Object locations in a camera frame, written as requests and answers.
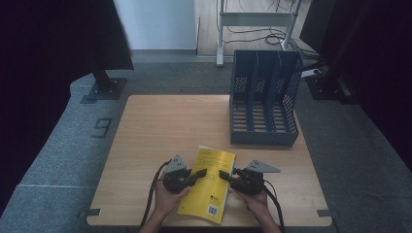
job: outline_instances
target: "desk organizer slot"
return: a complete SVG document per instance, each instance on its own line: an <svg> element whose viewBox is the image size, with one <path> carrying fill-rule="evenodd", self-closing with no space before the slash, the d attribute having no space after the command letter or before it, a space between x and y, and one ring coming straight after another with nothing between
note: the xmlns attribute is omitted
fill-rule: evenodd
<svg viewBox="0 0 412 233"><path fill-rule="evenodd" d="M236 50L230 87L230 143L292 146L302 60L297 51Z"/></svg>

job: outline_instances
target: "metal rack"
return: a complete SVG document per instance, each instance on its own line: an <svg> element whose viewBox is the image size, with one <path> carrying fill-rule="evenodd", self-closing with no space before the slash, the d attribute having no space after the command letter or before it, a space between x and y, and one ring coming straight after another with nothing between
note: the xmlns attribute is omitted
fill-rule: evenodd
<svg viewBox="0 0 412 233"><path fill-rule="evenodd" d="M221 0L219 13L219 40L217 52L217 66L223 66L223 27L224 26L277 26L287 27L285 40L282 42L282 50L288 50L289 41L297 19L301 0L293 5L291 13L226 13L224 0Z"/></svg>

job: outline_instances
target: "white wall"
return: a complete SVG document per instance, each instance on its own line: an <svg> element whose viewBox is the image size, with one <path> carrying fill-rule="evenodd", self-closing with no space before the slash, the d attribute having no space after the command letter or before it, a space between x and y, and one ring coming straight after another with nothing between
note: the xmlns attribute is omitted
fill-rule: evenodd
<svg viewBox="0 0 412 233"><path fill-rule="evenodd" d="M193 0L114 0L130 50L195 50Z"/></svg>

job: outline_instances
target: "human hand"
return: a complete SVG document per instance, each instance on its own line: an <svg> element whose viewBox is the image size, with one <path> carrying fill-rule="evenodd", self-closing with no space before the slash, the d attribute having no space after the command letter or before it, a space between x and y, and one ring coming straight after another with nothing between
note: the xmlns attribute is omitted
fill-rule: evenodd
<svg viewBox="0 0 412 233"><path fill-rule="evenodd" d="M236 190L235 192L242 197L248 210L254 214L255 219L261 226L262 232L281 233L279 226L267 208L267 194L265 191L262 190L256 195L247 195Z"/></svg>
<svg viewBox="0 0 412 233"><path fill-rule="evenodd" d="M179 194L175 194L166 189L162 181L163 176L160 177L154 188L154 210L165 215L169 215L179 201L189 194L189 188L183 189Z"/></svg>
<svg viewBox="0 0 412 233"><path fill-rule="evenodd" d="M242 197L248 210L251 211L255 218L257 215L268 212L267 209L267 194L263 190L256 195L248 195L243 192L234 190L240 197Z"/></svg>

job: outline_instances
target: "gray carpet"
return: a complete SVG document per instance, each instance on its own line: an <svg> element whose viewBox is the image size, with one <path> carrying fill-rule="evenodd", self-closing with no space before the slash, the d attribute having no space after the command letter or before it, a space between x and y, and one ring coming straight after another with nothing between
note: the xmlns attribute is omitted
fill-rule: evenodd
<svg viewBox="0 0 412 233"><path fill-rule="evenodd" d="M72 83L66 111L17 186L1 217L1 232L136 230L89 226L82 215L91 204L127 97L228 94L231 63L222 68L213 62L137 63L135 71L108 74L127 78L120 100L81 104L94 78ZM302 80L295 110L334 224L287 227L287 232L411 233L412 175L360 106L315 101ZM102 126L107 125L106 132Z"/></svg>

